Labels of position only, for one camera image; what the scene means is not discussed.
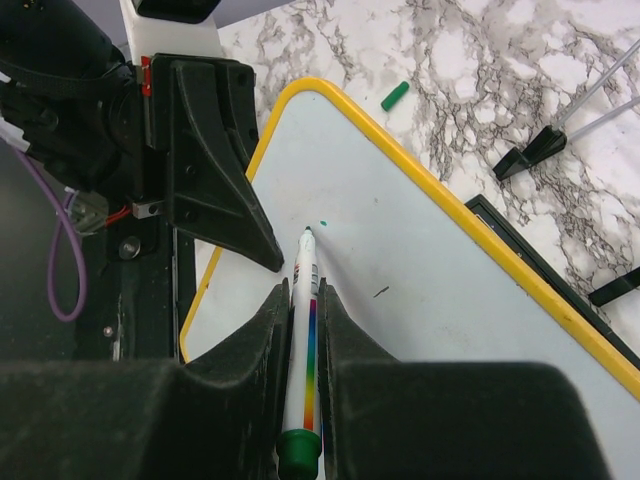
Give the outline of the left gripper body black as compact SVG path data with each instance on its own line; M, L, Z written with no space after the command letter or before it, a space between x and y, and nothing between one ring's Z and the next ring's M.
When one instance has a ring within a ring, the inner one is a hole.
M88 297L76 329L77 357L156 359L179 355L180 235L165 216L170 158L169 78L145 94L149 62L119 68L116 93L100 104L111 162L87 192L106 203L83 243Z

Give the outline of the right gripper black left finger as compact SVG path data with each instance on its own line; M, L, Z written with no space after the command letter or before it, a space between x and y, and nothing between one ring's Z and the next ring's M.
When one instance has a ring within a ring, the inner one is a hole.
M289 286L188 364L7 362L5 479L268 479L282 417Z

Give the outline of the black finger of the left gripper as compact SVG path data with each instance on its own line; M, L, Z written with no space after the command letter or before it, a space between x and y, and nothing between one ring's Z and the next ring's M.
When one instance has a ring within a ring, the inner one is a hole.
M259 140L253 70L236 61L175 60L170 71L169 220L279 271L283 253L247 177Z

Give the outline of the green marker cap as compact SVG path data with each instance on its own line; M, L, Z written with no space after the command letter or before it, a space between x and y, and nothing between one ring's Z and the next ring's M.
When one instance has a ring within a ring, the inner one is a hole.
M383 111L389 112L408 92L409 83L402 81L399 83L386 97L381 101L380 105Z

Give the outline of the yellow framed whiteboard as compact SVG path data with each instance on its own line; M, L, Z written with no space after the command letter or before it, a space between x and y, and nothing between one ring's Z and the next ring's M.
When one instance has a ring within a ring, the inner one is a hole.
M248 176L293 270L310 227L347 311L403 359L537 361L586 398L639 371L334 84L279 96Z

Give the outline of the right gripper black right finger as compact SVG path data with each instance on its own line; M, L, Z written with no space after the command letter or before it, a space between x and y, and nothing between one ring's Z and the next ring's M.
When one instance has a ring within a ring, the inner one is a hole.
M575 387L536 362L402 362L318 296L330 479L607 479Z

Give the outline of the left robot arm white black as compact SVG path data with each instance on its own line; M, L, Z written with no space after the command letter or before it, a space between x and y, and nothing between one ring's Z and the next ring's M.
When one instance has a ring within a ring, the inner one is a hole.
M187 357L203 241L278 271L248 179L255 74L222 53L213 1L124 1L124 47L72 1L1 5L1 135L66 189L78 359Z

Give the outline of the white whiteboard marker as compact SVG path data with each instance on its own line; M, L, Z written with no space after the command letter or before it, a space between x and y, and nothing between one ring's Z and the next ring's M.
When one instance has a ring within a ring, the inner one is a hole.
M318 386L316 241L306 227L294 262L290 316L293 320L281 434L276 443L281 479L315 479L322 452Z

